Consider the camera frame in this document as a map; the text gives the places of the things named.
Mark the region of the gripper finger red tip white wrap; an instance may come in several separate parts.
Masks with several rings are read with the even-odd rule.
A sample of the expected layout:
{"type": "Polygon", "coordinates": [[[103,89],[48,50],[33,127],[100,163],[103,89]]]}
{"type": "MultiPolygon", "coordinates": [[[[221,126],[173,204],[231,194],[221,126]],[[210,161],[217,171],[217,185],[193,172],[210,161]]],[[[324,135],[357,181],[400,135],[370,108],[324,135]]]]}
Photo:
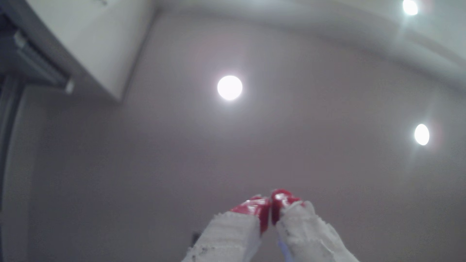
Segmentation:
{"type": "Polygon", "coordinates": [[[183,262],[249,262],[268,228],[271,201],[253,196],[215,215],[190,247],[183,262]]]}
{"type": "Polygon", "coordinates": [[[271,219],[293,262],[358,262],[308,200],[285,189],[271,194],[271,219]]]}

